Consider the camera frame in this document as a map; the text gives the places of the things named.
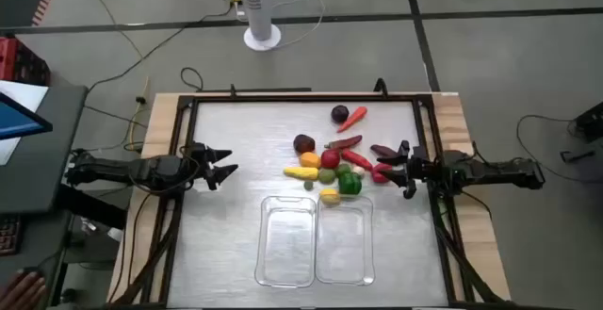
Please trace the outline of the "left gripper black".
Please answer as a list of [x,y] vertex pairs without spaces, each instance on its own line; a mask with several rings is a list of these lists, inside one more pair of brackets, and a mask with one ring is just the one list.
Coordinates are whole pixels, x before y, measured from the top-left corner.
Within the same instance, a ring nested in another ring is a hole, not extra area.
[[213,167],[215,162],[229,156],[232,153],[231,150],[215,150],[199,142],[193,142],[188,150],[190,157],[198,166],[195,177],[203,178],[210,190],[216,190],[231,173],[238,169],[237,164]]

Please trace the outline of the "bright red chili pepper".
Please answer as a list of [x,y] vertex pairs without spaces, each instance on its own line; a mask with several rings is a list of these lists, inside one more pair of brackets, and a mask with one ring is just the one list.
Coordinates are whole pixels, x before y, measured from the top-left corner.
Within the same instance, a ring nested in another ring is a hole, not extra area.
[[349,161],[350,163],[352,163],[356,166],[359,166],[359,167],[365,169],[366,171],[373,170],[373,165],[370,163],[370,161],[368,159],[366,159],[364,156],[359,155],[349,149],[344,149],[341,152],[341,158],[346,161]]

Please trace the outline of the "green bell pepper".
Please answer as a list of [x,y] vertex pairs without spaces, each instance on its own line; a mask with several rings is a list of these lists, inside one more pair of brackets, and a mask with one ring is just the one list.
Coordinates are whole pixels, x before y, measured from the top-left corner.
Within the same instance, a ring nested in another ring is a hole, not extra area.
[[362,190],[362,178],[355,172],[344,172],[338,177],[340,194],[358,195]]

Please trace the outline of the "dark red chili pepper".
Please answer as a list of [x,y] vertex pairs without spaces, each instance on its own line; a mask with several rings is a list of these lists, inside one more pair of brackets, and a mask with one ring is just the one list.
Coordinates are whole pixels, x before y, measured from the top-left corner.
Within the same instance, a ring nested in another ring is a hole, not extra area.
[[363,139],[362,135],[353,136],[347,139],[338,139],[328,142],[324,148],[329,150],[341,150],[355,146]]

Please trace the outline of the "orange carrot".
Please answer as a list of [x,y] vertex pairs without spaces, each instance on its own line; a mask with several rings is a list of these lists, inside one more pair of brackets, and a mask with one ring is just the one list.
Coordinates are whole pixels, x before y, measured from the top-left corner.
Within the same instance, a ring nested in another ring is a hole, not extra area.
[[341,124],[341,126],[337,129],[337,133],[342,133],[351,127],[353,127],[356,123],[360,122],[367,114],[367,108],[365,106],[358,107],[349,117]]

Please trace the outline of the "yellow corn cob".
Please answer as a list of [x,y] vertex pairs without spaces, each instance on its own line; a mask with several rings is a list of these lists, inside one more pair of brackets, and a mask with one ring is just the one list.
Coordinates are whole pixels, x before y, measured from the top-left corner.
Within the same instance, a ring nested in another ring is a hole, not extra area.
[[286,167],[283,170],[284,175],[305,181],[315,181],[318,179],[319,169],[313,167]]

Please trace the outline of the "orange fruit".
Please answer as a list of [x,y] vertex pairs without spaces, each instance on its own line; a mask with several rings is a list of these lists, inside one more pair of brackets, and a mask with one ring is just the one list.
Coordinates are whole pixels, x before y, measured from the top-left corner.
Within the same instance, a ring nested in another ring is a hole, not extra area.
[[312,152],[306,152],[301,154],[299,160],[302,167],[316,169],[319,169],[321,167],[321,157]]

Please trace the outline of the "dark brown avocado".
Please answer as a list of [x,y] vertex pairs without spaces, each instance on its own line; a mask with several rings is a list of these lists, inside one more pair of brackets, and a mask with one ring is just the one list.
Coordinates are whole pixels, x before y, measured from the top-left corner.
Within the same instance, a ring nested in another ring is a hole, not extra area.
[[316,149],[315,140],[305,134],[299,134],[293,140],[294,150],[298,154],[314,152]]

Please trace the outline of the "white table mat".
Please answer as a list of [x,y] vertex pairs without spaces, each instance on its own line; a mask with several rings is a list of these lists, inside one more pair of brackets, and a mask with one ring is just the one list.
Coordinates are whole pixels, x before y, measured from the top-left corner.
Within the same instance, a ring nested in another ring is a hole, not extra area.
[[254,278],[261,203],[269,196],[303,197],[318,209],[321,183],[306,190],[284,175],[299,163],[293,140],[305,134],[318,148],[340,139],[324,103],[201,103],[193,137],[231,150],[237,164],[216,190],[203,181],[184,199],[168,297],[171,308],[238,307],[391,307],[437,306],[447,291],[435,241],[429,192],[419,185],[405,199],[391,183],[362,180],[373,203],[372,240],[375,281],[369,286],[325,284],[308,287],[261,286]]

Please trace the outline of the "clear plastic container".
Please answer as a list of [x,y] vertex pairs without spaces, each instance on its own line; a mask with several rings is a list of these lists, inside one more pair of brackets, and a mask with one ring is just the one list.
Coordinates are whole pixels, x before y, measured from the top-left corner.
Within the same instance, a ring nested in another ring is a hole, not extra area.
[[376,278],[373,203],[364,196],[318,205],[316,277],[325,284],[369,286]]
[[317,212],[309,198],[263,200],[254,271],[259,285],[300,288],[314,282]]

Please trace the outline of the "dark grey desk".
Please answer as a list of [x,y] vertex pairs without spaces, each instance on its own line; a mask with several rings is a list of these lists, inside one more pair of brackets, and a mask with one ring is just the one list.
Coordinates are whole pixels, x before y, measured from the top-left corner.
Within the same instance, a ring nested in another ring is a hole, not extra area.
[[53,130],[22,138],[8,163],[0,166],[0,214],[53,208],[87,94],[81,86],[47,91],[37,114]]

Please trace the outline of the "black box device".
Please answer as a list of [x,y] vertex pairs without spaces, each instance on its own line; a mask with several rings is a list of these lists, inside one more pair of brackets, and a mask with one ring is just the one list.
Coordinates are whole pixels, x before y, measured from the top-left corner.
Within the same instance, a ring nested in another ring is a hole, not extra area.
[[603,138],[603,101],[575,118],[575,130],[586,142]]

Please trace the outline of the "blue screen monitor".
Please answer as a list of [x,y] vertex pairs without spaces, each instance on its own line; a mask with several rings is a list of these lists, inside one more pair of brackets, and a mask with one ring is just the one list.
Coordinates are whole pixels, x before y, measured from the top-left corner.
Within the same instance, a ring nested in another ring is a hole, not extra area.
[[0,140],[26,137],[52,130],[53,125],[50,122],[5,93],[0,93]]

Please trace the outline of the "black keyboard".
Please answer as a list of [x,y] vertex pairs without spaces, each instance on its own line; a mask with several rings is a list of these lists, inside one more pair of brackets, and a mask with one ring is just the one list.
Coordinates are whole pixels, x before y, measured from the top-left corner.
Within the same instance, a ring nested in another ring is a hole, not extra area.
[[0,256],[18,252],[21,233],[22,220],[19,215],[0,215]]

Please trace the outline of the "person's hand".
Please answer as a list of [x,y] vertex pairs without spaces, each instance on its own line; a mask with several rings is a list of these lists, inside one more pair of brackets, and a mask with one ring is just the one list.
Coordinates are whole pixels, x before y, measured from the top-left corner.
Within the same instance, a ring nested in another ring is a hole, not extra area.
[[41,274],[20,269],[0,287],[0,310],[34,310],[45,293],[45,278]]

